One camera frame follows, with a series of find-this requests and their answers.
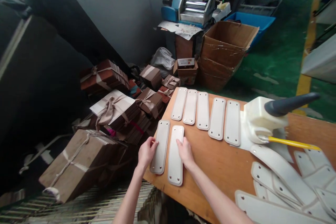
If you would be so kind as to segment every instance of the black nozzle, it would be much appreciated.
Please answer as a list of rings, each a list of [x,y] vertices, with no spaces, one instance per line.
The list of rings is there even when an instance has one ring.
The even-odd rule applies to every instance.
[[[264,108],[271,116],[281,117],[287,115],[294,109],[298,109],[303,105],[311,103],[319,98],[319,93],[308,93],[282,100],[266,102]]]

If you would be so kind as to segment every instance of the white machine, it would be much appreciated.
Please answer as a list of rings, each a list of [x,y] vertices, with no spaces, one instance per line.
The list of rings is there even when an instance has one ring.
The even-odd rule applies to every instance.
[[[245,126],[249,139],[256,144],[267,143],[264,138],[272,136],[273,130],[288,126],[289,112],[319,97],[318,93],[309,93],[282,100],[255,98],[244,105]]]

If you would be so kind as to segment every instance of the paper sheet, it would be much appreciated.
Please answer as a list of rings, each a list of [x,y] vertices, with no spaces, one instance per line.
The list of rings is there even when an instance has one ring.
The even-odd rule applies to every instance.
[[[203,29],[195,26],[189,26],[186,24],[181,23],[174,23],[169,21],[162,21],[158,27],[162,27],[164,29],[167,29],[170,32],[173,32],[182,38],[185,38],[186,40],[190,40],[192,36],[194,36],[196,33],[203,31]]]

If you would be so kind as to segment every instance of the metal roller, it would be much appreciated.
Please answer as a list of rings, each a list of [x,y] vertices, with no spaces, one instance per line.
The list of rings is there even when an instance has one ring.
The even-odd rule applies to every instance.
[[[195,12],[195,13],[204,13],[204,10],[201,10],[201,9],[193,9],[193,8],[186,8],[185,11]]]
[[[192,2],[192,1],[187,1],[186,6],[187,7],[192,7],[192,8],[197,8],[197,9],[205,9],[207,3],[204,2]]]

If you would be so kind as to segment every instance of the white leather strap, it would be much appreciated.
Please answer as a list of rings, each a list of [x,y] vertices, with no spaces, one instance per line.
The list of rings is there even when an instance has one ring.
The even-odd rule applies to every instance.
[[[332,167],[330,164],[328,158],[325,156],[323,151],[321,150],[311,150],[311,149],[305,149],[304,150],[307,155],[309,156],[310,160],[313,162],[315,169],[320,168],[323,165],[329,165]]]
[[[210,129],[208,135],[211,138],[223,139],[225,100],[215,97],[212,102]]]
[[[322,224],[324,221],[294,209],[282,207],[237,190],[236,204],[255,223],[259,224]]]
[[[302,177],[315,171],[313,162],[305,152],[294,151],[294,157]]]
[[[283,207],[293,208],[291,205],[289,205],[288,203],[286,203],[278,195],[276,195],[275,193],[271,192],[270,190],[266,189],[266,193],[267,193],[268,201],[270,201],[270,202],[272,202],[274,204],[283,206]]]
[[[170,121],[160,120],[157,124],[156,141],[159,145],[156,148],[150,171],[155,174],[161,175],[165,170],[167,144],[169,136]]]
[[[306,206],[302,209],[305,214],[312,215],[316,218],[322,219],[327,223],[336,223],[336,221],[331,218],[327,212],[323,209],[321,202],[316,199],[313,204]]]
[[[272,174],[273,172],[264,167],[262,164],[258,162],[253,162],[252,163],[252,168],[251,168],[251,175],[254,180],[256,180],[258,183],[263,185],[267,190],[271,191],[272,193],[276,194],[276,192],[273,189],[273,182],[272,182]],[[288,200],[285,197],[281,197],[278,195],[283,201],[285,201],[287,204],[289,204],[291,207],[300,210],[301,207],[293,201],[295,201],[294,195],[291,196],[291,200]]]
[[[250,152],[272,169],[301,204],[308,205],[316,198],[314,191],[278,153],[261,145],[253,145]]]
[[[336,193],[336,177],[330,181],[330,183],[325,187],[325,189],[332,193]]]
[[[315,187],[324,188],[335,176],[336,172],[329,165],[324,165],[313,173],[305,176],[303,180],[314,190]]]
[[[336,194],[321,188],[316,188],[315,191],[324,211],[336,219]]]
[[[183,164],[179,155],[176,139],[183,143],[184,127],[174,125],[171,129],[169,156],[168,156],[168,181],[175,186],[183,182]]]
[[[171,119],[180,121],[182,119],[182,113],[183,113],[183,108],[184,108],[184,103],[187,97],[187,91],[188,89],[184,87],[179,87],[177,90],[177,96],[175,99],[174,107],[171,112]]]
[[[197,123],[200,130],[209,130],[209,94],[207,92],[198,92],[197,95]]]
[[[253,185],[254,185],[256,196],[260,199],[268,200],[266,187],[264,187],[262,184],[260,184],[256,180],[253,180]]]
[[[225,113],[224,140],[228,144],[240,145],[240,103],[228,100]]]
[[[302,205],[274,173],[272,173],[272,182],[276,194],[292,201],[296,205]]]
[[[185,124],[194,125],[196,115],[196,102],[197,102],[197,90],[188,89],[183,114],[183,122]]]

